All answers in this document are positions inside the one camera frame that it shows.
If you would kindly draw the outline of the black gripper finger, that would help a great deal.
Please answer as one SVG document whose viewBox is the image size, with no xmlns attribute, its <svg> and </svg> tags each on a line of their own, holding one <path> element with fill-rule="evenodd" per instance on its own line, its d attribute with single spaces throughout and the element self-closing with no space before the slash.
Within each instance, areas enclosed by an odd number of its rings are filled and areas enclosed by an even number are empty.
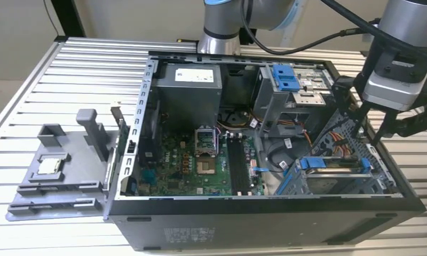
<svg viewBox="0 0 427 256">
<path fill-rule="evenodd" d="M 370 105 L 368 103 L 362 103 L 361 107 L 356 105 L 356 97 L 352 94 L 353 87 L 354 78 L 349 76 L 340 76 L 333 84 L 333 94 L 340 113 L 356 124 L 352 131 L 352 137 L 358 138 L 360 129 L 364 126 L 364 122 L 370 111 Z"/>
<path fill-rule="evenodd" d="M 386 116 L 381 124 L 381 128 L 372 141 L 372 145 L 376 146 L 384 137 L 390 138 L 396 134 L 401 137 L 409 137 L 422 131 L 427 130 L 427 105 L 424 108 L 424 112 L 408 117 L 405 119 L 397 119 L 401 111 L 388 109 L 385 111 Z"/>
</svg>

